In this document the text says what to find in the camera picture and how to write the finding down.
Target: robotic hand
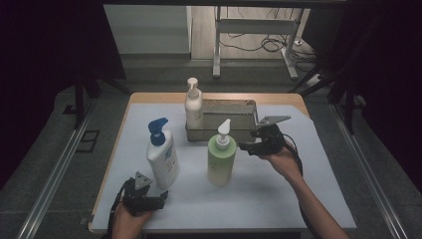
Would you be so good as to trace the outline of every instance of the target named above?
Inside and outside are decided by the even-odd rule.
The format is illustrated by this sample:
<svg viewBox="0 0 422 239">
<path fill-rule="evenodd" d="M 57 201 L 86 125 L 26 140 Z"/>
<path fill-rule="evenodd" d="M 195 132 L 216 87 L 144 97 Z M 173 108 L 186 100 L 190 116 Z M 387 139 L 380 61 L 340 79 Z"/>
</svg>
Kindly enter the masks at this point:
<svg viewBox="0 0 422 239">
<path fill-rule="evenodd" d="M 117 196 L 115 197 L 114 204 L 112 205 L 111 211 L 109 213 L 107 229 L 108 235 L 111 235 L 112 233 L 112 221 L 114 219 L 114 212 L 117 208 L 117 205 L 120 203 L 121 193 L 123 191 L 124 196 L 121 201 L 133 216 L 136 216 L 136 214 L 144 211 L 154 211 L 164 207 L 165 199 L 167 199 L 168 195 L 168 190 L 161 193 L 159 197 L 148 197 L 146 196 L 146 193 L 148 192 L 151 183 L 151 179 L 142 175 L 140 172 L 137 172 L 135 178 L 131 177 L 123 184 Z"/>
<path fill-rule="evenodd" d="M 257 123 L 257 129 L 251 130 L 251 136 L 259 137 L 261 142 L 239 142 L 240 149 L 247 150 L 249 155 L 268 155 L 277 153 L 285 147 L 292 153 L 301 173 L 303 173 L 302 161 L 299 158 L 297 150 L 286 142 L 285 134 L 277 126 L 278 122 L 290 118 L 290 116 L 264 117 Z"/>
</svg>

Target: forearm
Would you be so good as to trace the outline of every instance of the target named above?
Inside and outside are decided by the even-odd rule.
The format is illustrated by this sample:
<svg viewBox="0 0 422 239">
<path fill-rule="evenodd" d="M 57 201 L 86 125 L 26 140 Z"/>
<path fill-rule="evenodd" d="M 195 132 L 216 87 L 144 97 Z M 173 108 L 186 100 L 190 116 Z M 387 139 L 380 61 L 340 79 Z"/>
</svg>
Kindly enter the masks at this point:
<svg viewBox="0 0 422 239">
<path fill-rule="evenodd" d="M 288 182 L 295 191 L 299 205 L 307 216 L 311 226 L 321 238 L 349 238 L 320 203 L 301 176 L 290 177 Z"/>
</svg>

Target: metal rail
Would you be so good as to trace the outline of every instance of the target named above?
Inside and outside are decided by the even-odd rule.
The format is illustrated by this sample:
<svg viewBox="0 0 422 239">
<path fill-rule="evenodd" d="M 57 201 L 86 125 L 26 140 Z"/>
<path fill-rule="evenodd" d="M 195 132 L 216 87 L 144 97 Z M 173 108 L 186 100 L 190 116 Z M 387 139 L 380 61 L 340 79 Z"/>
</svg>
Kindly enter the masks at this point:
<svg viewBox="0 0 422 239">
<path fill-rule="evenodd" d="M 59 187 L 59 184 L 66 173 L 68 165 L 72 160 L 78 143 L 81 140 L 88 123 L 90 122 L 95 106 L 96 100 L 92 100 L 88 103 L 86 117 L 82 121 L 80 127 L 75 129 L 72 133 L 66 148 L 64 149 L 59 161 L 53 168 L 46 184 L 38 195 L 37 200 L 32 206 L 16 238 L 34 238 L 35 234 L 37 233 L 37 230 L 43 221 L 43 218 L 50 206 L 57 188 Z"/>
<path fill-rule="evenodd" d="M 384 191 L 381 188 L 378 180 L 375 177 L 368 161 L 366 160 L 365 155 L 363 154 L 356 138 L 350 134 L 343 123 L 343 115 L 338 105 L 330 105 L 333 110 L 336 121 L 339 128 L 341 129 L 342 134 L 347 142 L 348 147 L 350 148 L 354 159 L 356 160 L 359 169 L 362 171 L 362 176 L 366 181 L 366 184 L 375 200 L 376 205 L 379 208 L 382 216 L 384 217 L 385 223 L 388 226 L 388 229 L 391 232 L 391 235 L 396 239 L 407 238 L 407 235 L 400 223 L 400 219 L 397 216 L 393 206 L 385 195 Z"/>
</svg>

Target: pump bottle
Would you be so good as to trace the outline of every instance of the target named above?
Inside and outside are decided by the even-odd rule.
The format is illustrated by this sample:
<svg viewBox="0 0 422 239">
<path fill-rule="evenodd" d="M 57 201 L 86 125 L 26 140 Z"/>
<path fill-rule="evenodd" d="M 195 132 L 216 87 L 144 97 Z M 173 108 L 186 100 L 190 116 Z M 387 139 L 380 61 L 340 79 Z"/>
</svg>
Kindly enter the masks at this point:
<svg viewBox="0 0 422 239">
<path fill-rule="evenodd" d="M 198 89 L 198 80 L 189 78 L 187 80 L 189 90 L 186 93 L 185 111 L 186 128 L 202 129 L 204 125 L 202 112 L 202 92 Z"/>
<path fill-rule="evenodd" d="M 179 163 L 170 130 L 162 130 L 168 119 L 151 121 L 148 129 L 151 132 L 150 142 L 146 150 L 146 158 L 152 168 L 158 187 L 169 187 L 179 173 Z"/>
<path fill-rule="evenodd" d="M 237 143 L 230 132 L 230 119 L 226 119 L 219 127 L 218 133 L 208 141 L 208 180 L 217 185 L 226 185 L 233 170 Z"/>
</svg>

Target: metal tray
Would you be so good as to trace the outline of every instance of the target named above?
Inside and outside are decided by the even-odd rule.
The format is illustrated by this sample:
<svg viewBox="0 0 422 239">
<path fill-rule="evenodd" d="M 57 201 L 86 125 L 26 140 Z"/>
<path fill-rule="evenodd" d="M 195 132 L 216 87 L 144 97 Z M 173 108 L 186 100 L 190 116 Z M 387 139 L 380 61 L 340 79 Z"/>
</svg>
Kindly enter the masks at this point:
<svg viewBox="0 0 422 239">
<path fill-rule="evenodd" d="M 254 142 L 250 131 L 258 122 L 257 105 L 253 100 L 204 100 L 202 103 L 204 126 L 188 129 L 189 141 L 208 141 L 218 133 L 218 127 L 230 119 L 230 132 L 236 141 Z"/>
</svg>

